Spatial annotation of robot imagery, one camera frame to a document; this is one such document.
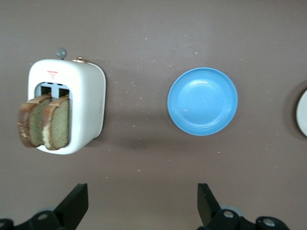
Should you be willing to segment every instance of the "white plate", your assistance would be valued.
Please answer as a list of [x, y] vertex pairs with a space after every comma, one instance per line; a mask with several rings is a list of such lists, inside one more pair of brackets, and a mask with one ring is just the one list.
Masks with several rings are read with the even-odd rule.
[[307, 136], [307, 91], [298, 102], [296, 120], [301, 131]]

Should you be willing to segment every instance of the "toaster logo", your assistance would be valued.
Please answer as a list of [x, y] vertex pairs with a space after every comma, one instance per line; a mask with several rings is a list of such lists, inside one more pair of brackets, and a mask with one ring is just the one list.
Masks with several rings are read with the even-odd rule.
[[56, 72], [56, 71], [50, 71], [50, 70], [48, 70], [47, 73], [51, 75], [51, 79], [52, 79], [52, 80], [54, 80], [54, 76], [56, 76], [56, 75], [58, 74], [58, 72]]

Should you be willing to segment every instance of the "plate rim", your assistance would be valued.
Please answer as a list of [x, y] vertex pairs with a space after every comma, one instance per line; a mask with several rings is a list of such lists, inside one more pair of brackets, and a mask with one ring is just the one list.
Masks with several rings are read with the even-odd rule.
[[305, 102], [306, 100], [306, 103], [307, 103], [307, 90], [302, 94], [302, 96], [300, 97], [299, 101], [298, 101], [298, 104], [297, 104], [297, 107], [296, 107], [296, 123], [299, 127], [299, 129], [301, 130], [301, 132], [307, 137], [307, 127], [306, 129], [304, 129], [301, 125], [301, 117], [299, 116], [300, 114], [300, 108], [302, 106], [302, 104]]
[[[196, 70], [199, 70], [199, 69], [208, 69], [208, 70], [213, 70], [214, 72], [217, 72], [219, 73], [221, 76], [223, 76], [224, 79], [227, 79], [226, 83], [228, 85], [231, 86], [232, 90], [234, 91], [234, 95], [232, 95], [232, 98], [235, 102], [235, 106], [234, 106], [234, 109], [231, 109], [233, 110], [233, 115], [231, 116], [231, 118], [229, 119], [229, 121], [227, 121], [220, 129], [217, 129], [215, 130], [214, 132], [202, 132], [201, 134], [196, 134], [196, 133], [193, 133], [193, 132], [190, 132], [190, 131], [186, 131], [185, 129], [183, 129], [182, 127], [180, 127], [178, 124], [176, 124], [176, 122], [174, 121], [173, 117], [172, 117], [172, 113], [171, 113], [171, 110], [170, 110], [170, 96], [171, 96], [171, 93], [173, 91], [173, 88], [175, 87], [176, 83], [181, 79], [183, 78], [185, 75], [189, 74], [190, 72], [192, 71], [196, 71]], [[223, 72], [221, 72], [220, 70], [218, 69], [214, 69], [214, 68], [210, 68], [210, 67], [198, 67], [198, 68], [194, 68], [194, 69], [190, 69], [186, 72], [184, 72], [183, 74], [181, 74], [172, 84], [169, 92], [168, 92], [168, 96], [167, 96], [167, 110], [168, 110], [168, 114], [171, 118], [171, 120], [173, 121], [173, 123], [182, 131], [188, 133], [188, 134], [191, 134], [191, 135], [195, 135], [195, 136], [208, 136], [208, 135], [211, 135], [211, 134], [214, 134], [214, 133], [217, 133], [219, 131], [221, 131], [222, 129], [224, 129], [231, 121], [232, 119], [234, 118], [235, 114], [236, 114], [236, 110], [237, 110], [237, 106], [238, 106], [238, 94], [237, 94], [237, 90], [236, 90], [236, 86], [234, 85], [234, 83], [232, 82], [232, 80], [226, 75], [224, 74]]]

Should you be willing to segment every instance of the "screw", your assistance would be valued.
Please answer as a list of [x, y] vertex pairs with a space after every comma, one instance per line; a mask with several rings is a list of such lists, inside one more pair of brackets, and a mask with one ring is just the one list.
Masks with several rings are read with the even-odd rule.
[[224, 216], [226, 216], [227, 218], [233, 218], [234, 214], [231, 211], [225, 211]]
[[273, 220], [271, 220], [271, 219], [266, 218], [266, 219], [263, 220], [263, 223], [264, 223], [266, 226], [275, 227], [275, 223], [274, 223]]

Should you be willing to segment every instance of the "toaster knob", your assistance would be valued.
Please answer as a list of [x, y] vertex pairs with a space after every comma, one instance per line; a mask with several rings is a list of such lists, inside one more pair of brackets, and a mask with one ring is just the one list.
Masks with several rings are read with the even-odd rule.
[[73, 61], [80, 62], [80, 63], [86, 63], [86, 61], [84, 61], [83, 57], [81, 57], [81, 56], [78, 56], [77, 59], [73, 60]]
[[64, 48], [61, 47], [61, 48], [57, 49], [56, 55], [57, 55], [57, 57], [58, 57], [60, 60], [64, 60], [64, 58], [65, 58], [66, 55], [67, 55], [67, 52], [66, 52], [66, 50], [65, 50]]

